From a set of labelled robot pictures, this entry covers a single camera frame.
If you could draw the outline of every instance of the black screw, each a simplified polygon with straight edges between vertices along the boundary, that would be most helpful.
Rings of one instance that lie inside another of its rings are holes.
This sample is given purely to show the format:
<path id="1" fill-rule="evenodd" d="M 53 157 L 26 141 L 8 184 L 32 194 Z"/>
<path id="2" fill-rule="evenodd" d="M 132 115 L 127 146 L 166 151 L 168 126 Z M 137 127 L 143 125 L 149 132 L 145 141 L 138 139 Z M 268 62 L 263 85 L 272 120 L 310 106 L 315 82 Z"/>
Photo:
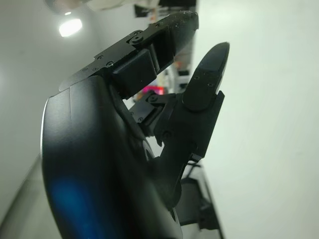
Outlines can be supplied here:
<path id="1" fill-rule="evenodd" d="M 114 62 L 113 62 L 113 61 L 110 61 L 110 62 L 108 62 L 108 63 L 106 64 L 106 67 L 109 68 L 109 67 L 113 66 L 113 64 L 114 64 Z"/>
<path id="2" fill-rule="evenodd" d="M 155 102 L 158 100 L 158 97 L 157 96 L 151 96 L 150 97 L 150 102 Z"/>
<path id="3" fill-rule="evenodd" d="M 167 138 L 170 138 L 170 137 L 171 137 L 171 132 L 165 131 L 165 132 L 163 133 L 163 139 L 167 139 Z"/>
<path id="4" fill-rule="evenodd" d="M 132 38 L 132 43 L 139 43 L 140 41 L 143 41 L 143 36 L 135 36 Z"/>

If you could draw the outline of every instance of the ceiling light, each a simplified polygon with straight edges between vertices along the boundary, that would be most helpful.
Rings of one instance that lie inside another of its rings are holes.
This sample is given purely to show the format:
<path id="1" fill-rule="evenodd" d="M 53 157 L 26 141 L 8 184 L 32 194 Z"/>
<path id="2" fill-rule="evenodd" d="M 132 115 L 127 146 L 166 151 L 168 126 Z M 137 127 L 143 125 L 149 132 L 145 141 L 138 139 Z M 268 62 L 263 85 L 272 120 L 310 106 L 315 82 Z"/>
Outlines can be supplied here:
<path id="1" fill-rule="evenodd" d="M 63 23 L 59 28 L 59 32 L 62 37 L 67 37 L 79 31 L 81 28 L 82 28 L 81 20 L 73 19 Z"/>

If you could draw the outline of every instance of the red object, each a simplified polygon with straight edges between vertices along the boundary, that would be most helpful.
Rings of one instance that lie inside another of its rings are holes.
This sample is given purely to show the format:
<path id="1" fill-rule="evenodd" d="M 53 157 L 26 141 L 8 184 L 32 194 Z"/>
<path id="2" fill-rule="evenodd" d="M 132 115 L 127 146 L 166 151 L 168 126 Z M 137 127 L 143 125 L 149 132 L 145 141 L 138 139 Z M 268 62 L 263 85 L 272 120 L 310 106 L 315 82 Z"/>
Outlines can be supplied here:
<path id="1" fill-rule="evenodd" d="M 154 91 L 158 95 L 164 95 L 164 87 L 161 86 L 146 86 L 142 89 L 143 94 L 149 91 Z"/>

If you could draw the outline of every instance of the robotic hand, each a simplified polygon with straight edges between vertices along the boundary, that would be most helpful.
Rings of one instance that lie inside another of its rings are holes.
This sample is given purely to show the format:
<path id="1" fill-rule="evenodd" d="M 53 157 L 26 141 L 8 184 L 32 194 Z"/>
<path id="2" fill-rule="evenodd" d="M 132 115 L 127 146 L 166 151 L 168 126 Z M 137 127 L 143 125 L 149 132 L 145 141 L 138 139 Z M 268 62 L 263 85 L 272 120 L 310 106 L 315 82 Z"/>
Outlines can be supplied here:
<path id="1" fill-rule="evenodd" d="M 64 239 L 181 239 L 175 206 L 189 160 L 205 156 L 224 99 L 229 44 L 213 47 L 183 94 L 148 93 L 198 29 L 196 13 L 134 31 L 64 81 L 45 105 L 41 157 L 50 207 Z M 146 136 L 164 143 L 154 157 Z"/>

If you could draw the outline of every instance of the screw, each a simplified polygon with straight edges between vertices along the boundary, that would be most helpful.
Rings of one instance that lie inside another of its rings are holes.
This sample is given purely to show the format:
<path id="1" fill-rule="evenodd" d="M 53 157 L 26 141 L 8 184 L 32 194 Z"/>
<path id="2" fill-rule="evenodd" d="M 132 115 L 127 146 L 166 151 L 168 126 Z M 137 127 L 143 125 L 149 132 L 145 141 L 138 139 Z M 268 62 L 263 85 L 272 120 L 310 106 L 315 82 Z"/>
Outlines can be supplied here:
<path id="1" fill-rule="evenodd" d="M 171 132 L 165 131 L 165 132 L 163 133 L 163 139 L 167 139 L 167 138 L 170 138 L 170 137 L 171 137 Z"/>
<path id="2" fill-rule="evenodd" d="M 106 64 L 106 67 L 109 68 L 109 67 L 113 66 L 113 64 L 114 64 L 114 62 L 113 62 L 113 61 L 110 61 L 110 62 L 108 62 L 108 63 Z"/>
<path id="3" fill-rule="evenodd" d="M 139 43 L 143 40 L 143 36 L 136 36 L 132 38 L 132 43 Z"/>
<path id="4" fill-rule="evenodd" d="M 151 96 L 150 97 L 150 102 L 155 102 L 158 100 L 158 97 L 157 96 Z"/>

